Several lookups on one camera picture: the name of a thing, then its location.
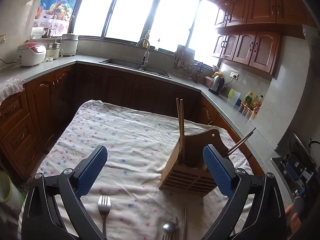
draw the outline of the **wooden utensil holder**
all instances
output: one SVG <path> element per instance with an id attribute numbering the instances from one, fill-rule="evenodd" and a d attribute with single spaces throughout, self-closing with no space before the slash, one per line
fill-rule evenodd
<path id="1" fill-rule="evenodd" d="M 159 188 L 169 188 L 187 194 L 205 196 L 217 185 L 209 171 L 203 169 L 203 148 L 212 144 L 224 157 L 228 148 L 223 144 L 217 129 L 199 134 L 185 135 L 185 164 L 181 163 L 180 138 L 161 174 Z"/>

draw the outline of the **yellow bottle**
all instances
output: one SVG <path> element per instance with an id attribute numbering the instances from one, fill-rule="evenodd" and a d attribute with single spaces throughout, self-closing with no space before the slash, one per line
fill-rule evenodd
<path id="1" fill-rule="evenodd" d="M 150 37 L 150 30 L 148 30 L 148 33 L 147 33 L 146 36 L 144 36 L 144 37 L 145 37 L 147 40 L 149 39 L 149 37 Z M 142 47 L 144 47 L 144 48 L 147 48 L 147 47 L 148 47 L 147 41 L 143 41 Z"/>

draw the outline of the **towel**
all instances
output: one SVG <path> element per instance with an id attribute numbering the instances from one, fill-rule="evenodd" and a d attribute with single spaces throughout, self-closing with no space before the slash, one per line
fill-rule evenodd
<path id="1" fill-rule="evenodd" d="M 23 85 L 22 80 L 17 78 L 9 78 L 8 80 L 0 83 L 0 107 L 2 102 L 9 96 L 22 92 Z"/>

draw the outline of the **finger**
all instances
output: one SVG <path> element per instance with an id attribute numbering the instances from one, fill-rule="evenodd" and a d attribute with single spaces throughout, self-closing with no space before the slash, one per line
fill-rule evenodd
<path id="1" fill-rule="evenodd" d="M 293 204 L 287 206 L 287 208 L 285 209 L 285 216 L 286 217 L 290 214 L 292 207 L 293 207 Z"/>
<path id="2" fill-rule="evenodd" d="M 298 217 L 298 213 L 295 213 L 290 221 L 290 228 L 291 228 L 291 232 L 294 235 L 299 228 L 301 227 L 301 221 L 300 218 Z"/>

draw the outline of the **fork handle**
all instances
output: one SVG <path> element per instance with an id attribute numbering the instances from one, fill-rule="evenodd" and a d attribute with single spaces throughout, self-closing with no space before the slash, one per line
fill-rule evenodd
<path id="1" fill-rule="evenodd" d="M 102 233 L 107 239 L 107 232 L 106 232 L 106 218 L 107 216 L 102 217 Z"/>

